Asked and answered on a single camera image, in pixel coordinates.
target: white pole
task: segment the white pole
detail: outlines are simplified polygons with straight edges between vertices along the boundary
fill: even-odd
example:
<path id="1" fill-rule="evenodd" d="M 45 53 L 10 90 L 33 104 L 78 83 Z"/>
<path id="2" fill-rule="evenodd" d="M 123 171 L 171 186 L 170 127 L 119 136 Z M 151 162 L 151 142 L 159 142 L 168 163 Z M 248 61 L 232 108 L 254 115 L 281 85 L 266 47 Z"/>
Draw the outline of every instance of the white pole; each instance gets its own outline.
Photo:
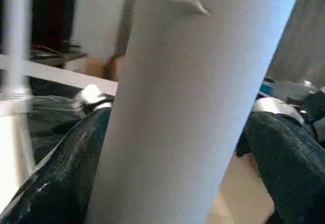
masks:
<path id="1" fill-rule="evenodd" d="M 31 0 L 5 1 L 6 15 L 3 30 L 9 69 L 4 90 L 8 97 L 28 93 L 24 78 L 24 63 L 29 57 L 30 3 Z"/>
<path id="2" fill-rule="evenodd" d="M 4 45 L 8 71 L 0 101 L 0 212 L 35 168 L 25 112 L 24 64 L 29 50 L 30 0 L 6 0 Z"/>
<path id="3" fill-rule="evenodd" d="M 296 0 L 199 1 L 137 0 L 86 223 L 204 223 Z"/>

